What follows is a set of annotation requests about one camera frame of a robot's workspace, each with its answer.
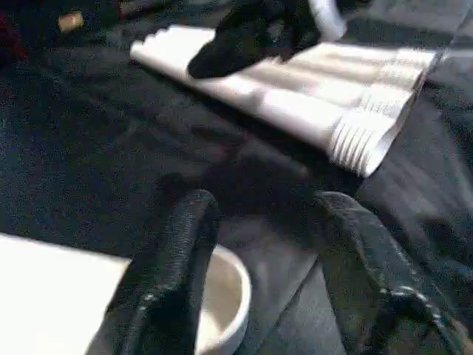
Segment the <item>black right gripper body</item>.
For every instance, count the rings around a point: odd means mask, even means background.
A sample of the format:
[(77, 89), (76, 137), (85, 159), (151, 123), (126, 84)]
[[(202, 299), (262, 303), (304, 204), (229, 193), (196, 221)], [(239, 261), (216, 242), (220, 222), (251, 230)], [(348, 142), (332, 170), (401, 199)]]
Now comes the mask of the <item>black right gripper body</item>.
[(320, 40), (309, 1), (241, 1), (238, 11), (256, 27), (256, 47), (264, 56), (291, 56)]

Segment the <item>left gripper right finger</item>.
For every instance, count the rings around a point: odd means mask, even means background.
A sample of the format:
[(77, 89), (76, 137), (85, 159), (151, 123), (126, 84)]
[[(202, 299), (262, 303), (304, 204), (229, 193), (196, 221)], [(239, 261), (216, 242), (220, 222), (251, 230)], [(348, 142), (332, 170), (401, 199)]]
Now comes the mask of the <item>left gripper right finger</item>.
[(471, 354), (446, 295), (383, 223), (339, 192), (314, 196), (327, 293), (348, 354)]

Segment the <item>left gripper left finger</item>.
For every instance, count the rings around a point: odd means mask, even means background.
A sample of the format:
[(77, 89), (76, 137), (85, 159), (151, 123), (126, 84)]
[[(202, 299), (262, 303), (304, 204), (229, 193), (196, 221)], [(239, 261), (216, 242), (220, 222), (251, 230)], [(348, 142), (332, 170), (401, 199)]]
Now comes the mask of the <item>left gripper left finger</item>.
[(134, 258), (89, 344), (90, 354), (193, 354), (220, 211), (207, 191), (179, 201)]

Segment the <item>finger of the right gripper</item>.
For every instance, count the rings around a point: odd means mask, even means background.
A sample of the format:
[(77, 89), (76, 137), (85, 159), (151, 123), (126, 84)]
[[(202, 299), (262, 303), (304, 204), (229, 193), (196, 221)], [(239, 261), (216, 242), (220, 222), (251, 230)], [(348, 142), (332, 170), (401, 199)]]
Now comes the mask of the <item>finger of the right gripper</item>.
[(223, 78), (265, 59), (287, 59), (293, 52), (293, 31), (282, 23), (269, 27), (250, 22), (218, 30), (188, 63), (192, 78)]

